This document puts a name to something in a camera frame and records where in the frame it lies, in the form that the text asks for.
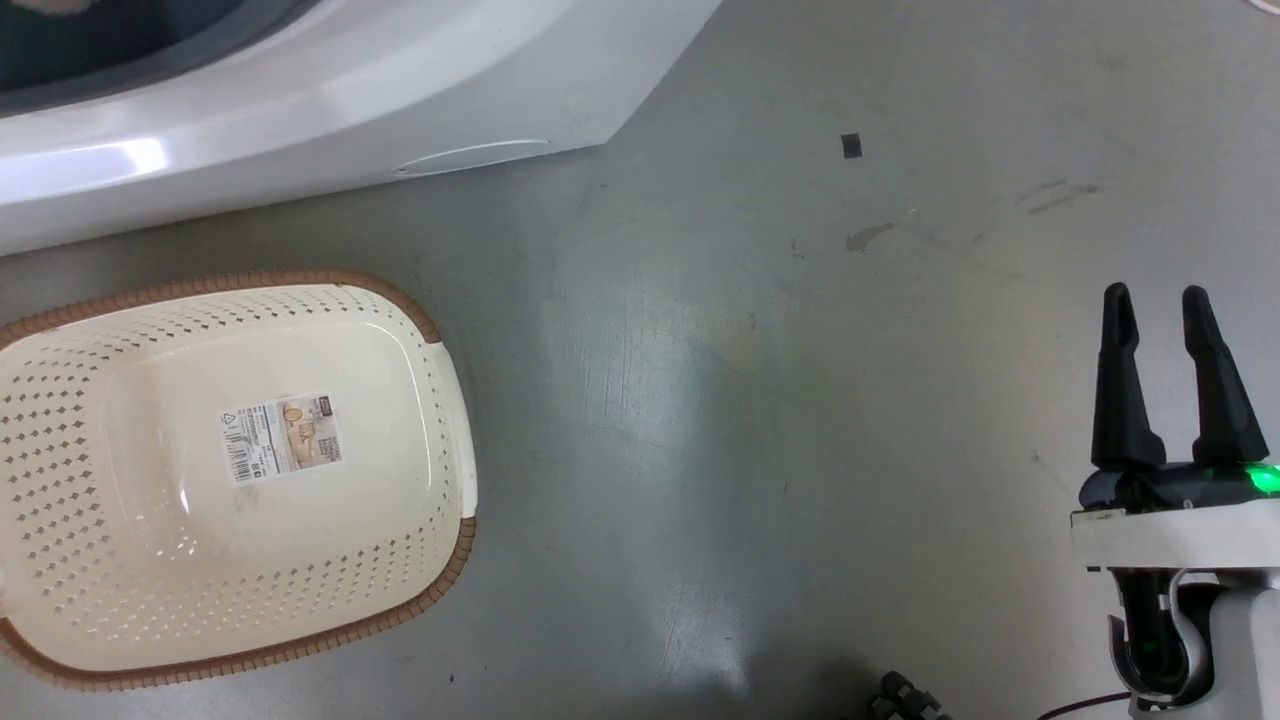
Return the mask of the grey washing machine door seal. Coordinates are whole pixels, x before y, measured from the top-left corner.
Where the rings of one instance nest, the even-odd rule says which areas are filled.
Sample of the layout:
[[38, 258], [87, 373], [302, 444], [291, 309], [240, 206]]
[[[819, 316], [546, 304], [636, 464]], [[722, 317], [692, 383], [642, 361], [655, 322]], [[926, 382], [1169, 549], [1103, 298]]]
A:
[[218, 61], [285, 28], [321, 0], [0, 0], [0, 94], [72, 102]]

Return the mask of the cream perforated laundry basket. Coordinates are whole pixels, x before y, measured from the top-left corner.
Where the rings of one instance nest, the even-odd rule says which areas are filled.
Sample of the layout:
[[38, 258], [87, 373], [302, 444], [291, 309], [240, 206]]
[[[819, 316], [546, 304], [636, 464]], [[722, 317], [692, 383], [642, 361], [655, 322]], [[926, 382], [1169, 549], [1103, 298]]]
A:
[[[328, 395], [344, 454], [237, 484], [218, 418]], [[477, 529], [460, 379], [358, 272], [155, 284], [0, 327], [0, 652], [78, 691], [288, 662], [425, 614]]]

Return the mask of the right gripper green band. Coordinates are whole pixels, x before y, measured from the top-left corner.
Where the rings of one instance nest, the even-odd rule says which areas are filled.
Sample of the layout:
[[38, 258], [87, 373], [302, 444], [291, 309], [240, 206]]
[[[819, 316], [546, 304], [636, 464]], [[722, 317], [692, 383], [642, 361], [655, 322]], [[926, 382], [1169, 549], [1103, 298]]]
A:
[[1280, 465], [1261, 462], [1268, 446], [1204, 288], [1183, 291], [1181, 316], [1196, 366], [1196, 462], [1161, 466], [1132, 295], [1124, 283], [1103, 292], [1091, 446], [1100, 470], [1070, 516], [1073, 552], [1106, 570], [1280, 571]]

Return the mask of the white paper product label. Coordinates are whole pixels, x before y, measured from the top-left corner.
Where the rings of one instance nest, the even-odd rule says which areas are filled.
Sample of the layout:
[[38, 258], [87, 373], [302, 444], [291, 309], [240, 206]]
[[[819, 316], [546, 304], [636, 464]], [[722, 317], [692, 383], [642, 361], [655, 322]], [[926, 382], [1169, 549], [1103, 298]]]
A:
[[237, 484], [291, 477], [344, 460], [337, 411], [328, 395], [232, 409], [220, 414], [218, 428]]

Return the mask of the white washing machine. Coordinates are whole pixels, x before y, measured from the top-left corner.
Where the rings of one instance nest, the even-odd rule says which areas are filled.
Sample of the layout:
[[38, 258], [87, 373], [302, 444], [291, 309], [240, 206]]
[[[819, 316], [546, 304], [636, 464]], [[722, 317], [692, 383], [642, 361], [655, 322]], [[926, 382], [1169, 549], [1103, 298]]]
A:
[[608, 142], [721, 0], [285, 0], [233, 53], [0, 96], [0, 258]]

